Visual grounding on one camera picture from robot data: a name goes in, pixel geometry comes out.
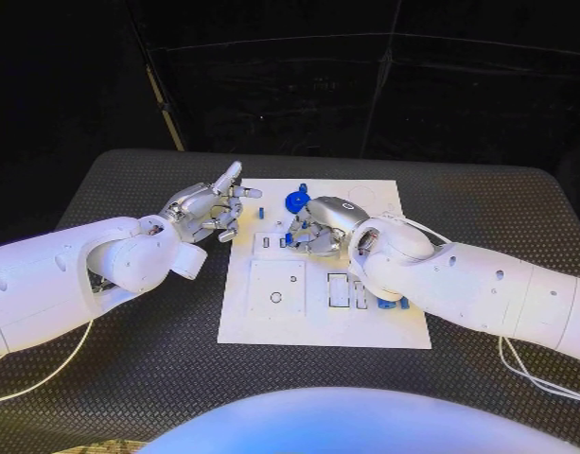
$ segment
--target black table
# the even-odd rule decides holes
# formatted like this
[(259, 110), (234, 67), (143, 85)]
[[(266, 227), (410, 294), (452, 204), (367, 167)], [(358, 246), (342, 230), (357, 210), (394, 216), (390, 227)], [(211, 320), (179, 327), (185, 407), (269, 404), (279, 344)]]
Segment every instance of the black table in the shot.
[[(580, 276), (579, 220), (556, 180), (523, 167), (116, 150), (97, 159), (60, 227), (158, 213), (169, 196), (213, 182), (236, 159), (243, 177), (396, 180), (409, 218), (456, 241)], [(201, 246), (210, 255), (197, 280), (171, 273), (96, 321), (52, 381), (0, 403), (0, 452), (146, 441), (246, 396), (313, 386), (427, 394), (580, 446), (580, 403), (504, 368), (494, 336), (437, 317), (427, 316), (433, 350), (217, 344), (230, 245), (211, 237)], [(6, 357), (0, 395), (48, 375), (83, 331)], [(517, 348), (534, 375), (580, 390), (580, 361), (523, 342)]]

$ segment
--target robotic hand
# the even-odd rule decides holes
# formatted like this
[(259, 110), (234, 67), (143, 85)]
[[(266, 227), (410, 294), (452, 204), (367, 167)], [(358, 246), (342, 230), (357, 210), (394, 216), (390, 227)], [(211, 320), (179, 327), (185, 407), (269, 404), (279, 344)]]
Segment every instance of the robotic hand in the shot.
[[(158, 216), (112, 218), (0, 247), (0, 355), (57, 338), (153, 289), (169, 270), (194, 279), (207, 253), (194, 244), (217, 229), (238, 233), (234, 162), (214, 184), (181, 191)], [(103, 276), (93, 288), (88, 269)]]
[(371, 218), (352, 202), (319, 197), (290, 226), (292, 242), (321, 256), (348, 251), (350, 271), (388, 301), (406, 296), (429, 313), (489, 334), (534, 342), (580, 359), (580, 278), (462, 243), (435, 245), (414, 222)]

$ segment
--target gray table surface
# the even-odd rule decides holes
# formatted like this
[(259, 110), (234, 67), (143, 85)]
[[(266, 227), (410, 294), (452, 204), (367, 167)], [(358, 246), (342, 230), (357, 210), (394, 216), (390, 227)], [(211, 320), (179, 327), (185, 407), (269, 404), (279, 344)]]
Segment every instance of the gray table surface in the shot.
[[(579, 220), (553, 177), (524, 167), (116, 150), (97, 159), (60, 228), (158, 213), (171, 195), (213, 182), (236, 159), (243, 177), (396, 180), (409, 218), (456, 241), (580, 276)], [(507, 371), (494, 336), (437, 317), (427, 316), (433, 350), (217, 344), (230, 245), (208, 238), (201, 246), (210, 256), (197, 280), (169, 275), (101, 317), (60, 376), (0, 403), (0, 452), (146, 441), (246, 396), (313, 386), (427, 394), (580, 446), (580, 403)], [(6, 357), (0, 395), (55, 369), (83, 330)], [(518, 349), (537, 376), (580, 390), (580, 361), (523, 342)]]

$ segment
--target rectangular slot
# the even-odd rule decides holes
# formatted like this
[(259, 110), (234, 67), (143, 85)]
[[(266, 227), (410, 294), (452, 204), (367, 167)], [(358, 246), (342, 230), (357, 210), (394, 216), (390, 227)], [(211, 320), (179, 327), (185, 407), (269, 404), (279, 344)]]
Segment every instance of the rectangular slot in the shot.
[(344, 273), (328, 273), (328, 306), (350, 307), (348, 275)]
[(361, 281), (354, 282), (355, 307), (367, 309), (367, 292)]

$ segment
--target mechanical hand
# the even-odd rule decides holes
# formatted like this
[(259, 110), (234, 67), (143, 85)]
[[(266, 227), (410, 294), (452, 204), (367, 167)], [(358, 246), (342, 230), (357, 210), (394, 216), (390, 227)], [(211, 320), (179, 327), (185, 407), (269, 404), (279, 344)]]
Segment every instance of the mechanical hand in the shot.
[(390, 213), (370, 218), (338, 198), (313, 199), (292, 228), (303, 221), (326, 239), (293, 247), (318, 254), (347, 249), (350, 271), (377, 297), (406, 296), (455, 324), (580, 359), (580, 278), (462, 243), (435, 245), (420, 224)]
[[(214, 184), (195, 184), (159, 216), (112, 218), (0, 247), (0, 355), (57, 338), (138, 298), (169, 270), (194, 279), (205, 251), (194, 244), (215, 229), (238, 232), (240, 197), (262, 192), (234, 186), (234, 162)], [(88, 269), (109, 285), (94, 291)]]

